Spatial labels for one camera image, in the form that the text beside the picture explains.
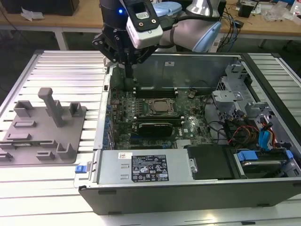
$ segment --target paper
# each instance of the paper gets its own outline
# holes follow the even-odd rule
[[[45,19],[43,14],[40,12],[31,12],[26,9],[22,8],[23,13],[21,13],[21,16],[23,16],[25,19],[32,21],[33,19],[41,20]]]

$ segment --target screw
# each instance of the screw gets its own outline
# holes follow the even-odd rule
[[[198,172],[197,168],[195,166],[191,166],[190,169],[191,169],[192,173],[197,173]]]

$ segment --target black box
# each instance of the black box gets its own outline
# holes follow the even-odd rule
[[[253,10],[254,6],[241,5],[239,8],[238,16],[248,18]]]
[[[21,13],[24,9],[43,14],[72,16],[79,5],[79,0],[1,0],[8,13]]]

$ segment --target computer case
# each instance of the computer case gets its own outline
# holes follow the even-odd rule
[[[79,0],[1,0],[8,13],[21,13],[22,8],[43,14],[72,16]]]

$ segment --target wooden table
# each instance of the wooden table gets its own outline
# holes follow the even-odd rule
[[[266,22],[262,15],[251,14],[249,18],[239,17],[238,11],[235,10],[236,0],[227,0],[226,8],[233,16],[234,20],[239,20],[244,23],[239,38],[261,39],[260,46],[262,47],[267,39],[276,40],[301,40],[301,26],[291,20],[270,21]],[[218,42],[227,35],[229,31],[229,22],[226,18],[222,19],[222,28],[215,42]],[[211,52],[216,52],[218,44],[215,43]]]
[[[236,0],[228,0],[227,9]],[[99,0],[80,0],[79,7],[73,16],[45,15],[44,20],[28,21],[20,14],[6,14],[10,22],[19,30],[51,31],[56,35],[61,50],[67,50],[64,32],[95,32],[98,33],[103,27],[101,10],[98,7]],[[236,20],[244,22],[239,34],[240,38],[254,39],[279,39],[301,40],[301,26],[293,21],[284,20],[266,22],[262,15],[250,16],[249,18],[238,17],[238,12],[229,8],[228,12]],[[12,30],[4,16],[0,13],[0,29]],[[223,38],[229,30],[229,23],[222,19],[222,29],[217,40]]]
[[[43,20],[28,21],[20,14],[5,14],[8,20],[19,30],[54,32],[60,50],[68,50],[64,32],[95,32],[103,27],[99,0],[80,0],[73,16],[44,15]],[[13,30],[0,13],[0,29]]]

